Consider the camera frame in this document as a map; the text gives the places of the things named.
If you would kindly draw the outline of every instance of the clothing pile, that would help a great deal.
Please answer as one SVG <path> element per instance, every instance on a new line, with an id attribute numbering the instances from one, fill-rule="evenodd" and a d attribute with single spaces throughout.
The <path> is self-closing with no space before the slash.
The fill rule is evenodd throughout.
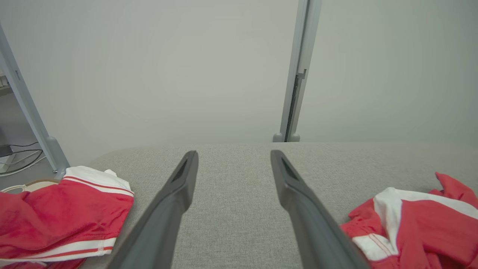
<path id="1" fill-rule="evenodd" d="M 76 269 L 110 254 L 133 196 L 113 171 L 84 166 L 68 168 L 59 184 L 0 192 L 0 267 Z"/>
<path id="2" fill-rule="evenodd" d="M 387 188 L 354 209 L 342 230 L 373 268 L 478 268 L 478 199 L 436 173 L 442 191 Z"/>

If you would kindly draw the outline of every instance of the metal frame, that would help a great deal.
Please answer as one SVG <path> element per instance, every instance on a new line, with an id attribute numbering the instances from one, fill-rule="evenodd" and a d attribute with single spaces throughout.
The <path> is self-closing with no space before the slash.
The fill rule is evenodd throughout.
<path id="1" fill-rule="evenodd" d="M 10 87 L 25 115 L 33 133 L 35 134 L 40 147 L 45 153 L 48 162 L 52 166 L 54 172 L 57 172 L 55 178 L 61 179 L 65 174 L 65 170 L 69 167 L 69 163 L 63 154 L 58 141 L 48 135 L 45 125 L 43 124 L 40 114 L 38 113 L 32 96 L 28 91 L 27 85 L 22 77 L 20 69 L 15 61 L 13 52 L 8 44 L 7 37 L 0 25 L 0 67 L 5 72 Z"/>
<path id="2" fill-rule="evenodd" d="M 295 133 L 295 130 L 304 98 L 307 70 L 312 60 L 321 6 L 322 0 L 299 1 L 281 129 L 274 135 L 273 142 L 298 142 L 300 140 L 300 136 Z"/>

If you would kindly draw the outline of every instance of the couch cushion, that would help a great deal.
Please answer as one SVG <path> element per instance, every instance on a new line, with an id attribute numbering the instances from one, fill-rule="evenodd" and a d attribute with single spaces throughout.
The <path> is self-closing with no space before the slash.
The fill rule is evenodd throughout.
<path id="1" fill-rule="evenodd" d="M 189 150 L 199 154 L 193 203 L 183 215 L 173 268 L 300 268 L 287 212 L 280 206 L 270 151 L 282 150 L 338 223 L 386 187 L 441 189 L 434 173 L 478 190 L 478 150 L 405 143 L 174 145 L 114 151 L 93 161 L 127 180 L 135 202 L 114 255 Z M 105 268 L 112 255 L 82 268 Z"/>

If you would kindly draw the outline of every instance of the white stripe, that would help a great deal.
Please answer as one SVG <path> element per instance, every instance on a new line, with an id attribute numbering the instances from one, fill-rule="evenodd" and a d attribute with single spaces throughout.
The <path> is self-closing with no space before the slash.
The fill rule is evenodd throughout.
<path id="1" fill-rule="evenodd" d="M 130 184 L 111 173 L 105 173 L 86 166 L 68 167 L 64 177 L 75 177 L 88 182 L 106 186 L 131 190 Z"/>
<path id="2" fill-rule="evenodd" d="M 356 236 L 352 241 L 362 250 L 369 260 L 382 260 L 390 256 L 393 246 L 385 237 L 377 234 Z"/>
<path id="3" fill-rule="evenodd" d="M 410 202 L 434 201 L 478 220 L 478 210 L 466 202 L 429 193 L 386 188 L 375 195 L 373 204 L 375 212 L 380 217 L 381 225 L 385 227 L 389 238 L 376 234 L 352 238 L 352 241 L 362 250 L 367 259 L 378 261 L 399 254 L 397 235 L 402 220 L 402 200 Z"/>
<path id="4" fill-rule="evenodd" d="M 474 206 L 472 206 L 469 203 L 466 203 L 460 200 L 450 199 L 450 198 L 439 196 L 439 195 L 423 193 L 423 192 L 402 191 L 402 190 L 395 190 L 395 191 L 400 197 L 400 199 L 402 200 L 411 201 L 411 202 L 423 201 L 423 200 L 435 201 L 455 211 L 458 211 L 462 213 L 463 215 L 467 215 L 468 217 L 472 217 L 478 220 L 478 209 L 476 209 Z"/>
<path id="5" fill-rule="evenodd" d="M 96 257 L 96 256 L 103 256 L 105 254 L 111 254 L 111 249 L 108 250 L 100 250 L 96 252 L 87 252 L 81 254 L 74 254 L 68 256 L 60 256 L 60 257 L 53 257 L 53 258 L 17 258 L 17 259 L 0 259 L 1 261 L 11 261 L 11 262 L 19 262 L 19 261 L 44 261 L 44 262 L 51 262 L 51 261 L 65 261 L 71 259 L 80 259 L 80 258 L 87 258 L 87 257 Z"/>
<path id="6" fill-rule="evenodd" d="M 97 189 L 99 191 L 102 191 L 102 192 L 119 193 L 119 194 L 125 194 L 125 195 L 128 195 L 128 196 L 134 197 L 134 195 L 129 191 L 99 187 L 99 186 L 95 186 L 95 185 L 92 185 L 92 184 L 89 184 L 89 183 L 86 183 L 84 181 L 77 180 L 77 179 L 62 179 L 62 180 L 69 180 L 69 181 L 74 181 L 74 182 L 78 182 L 78 183 L 81 183 L 81 184 L 85 184 L 85 185 L 88 185 L 88 186 L 90 186 L 92 188 L 95 188 L 95 189 Z"/>
<path id="7" fill-rule="evenodd" d="M 87 240 L 87 241 L 78 241 L 70 244 L 66 244 L 64 246 L 60 246 L 54 248 L 52 250 L 32 255 L 23 258 L 14 258 L 14 259 L 0 259 L 0 261 L 61 261 L 61 260 L 70 260 L 75 258 L 86 258 L 86 257 L 93 257 L 93 256 L 102 256 L 104 254 L 111 253 L 111 250 L 104 250 L 105 247 L 112 247 L 116 242 L 116 237 L 109 238 L 105 240 Z M 44 258 L 47 256 L 57 255 L 61 253 L 67 253 L 70 251 L 77 251 L 77 250 L 86 250 L 86 249 L 97 249 L 94 252 L 86 252 L 74 255 L 66 255 L 66 256 L 59 256 L 59 257 L 52 257 L 52 258 Z"/>
<path id="8" fill-rule="evenodd" d="M 28 256 L 25 258 L 41 258 L 51 255 L 56 255 L 60 253 L 76 251 L 76 250 L 84 250 L 84 249 L 94 249 L 94 248 L 103 248 L 103 247 L 112 247 L 116 242 L 116 237 L 109 238 L 105 240 L 87 240 L 87 241 L 78 241 L 70 244 L 66 244 L 52 250 L 43 252 L 41 254 Z"/>

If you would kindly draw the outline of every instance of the white wall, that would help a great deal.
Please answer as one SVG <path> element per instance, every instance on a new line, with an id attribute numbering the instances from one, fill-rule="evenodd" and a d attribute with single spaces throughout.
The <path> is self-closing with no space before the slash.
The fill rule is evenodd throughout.
<path id="1" fill-rule="evenodd" d="M 478 1 L 324 0 L 300 141 L 478 146 Z"/>
<path id="2" fill-rule="evenodd" d="M 3 0 L 35 105 L 71 165 L 131 146 L 271 142 L 297 0 Z"/>

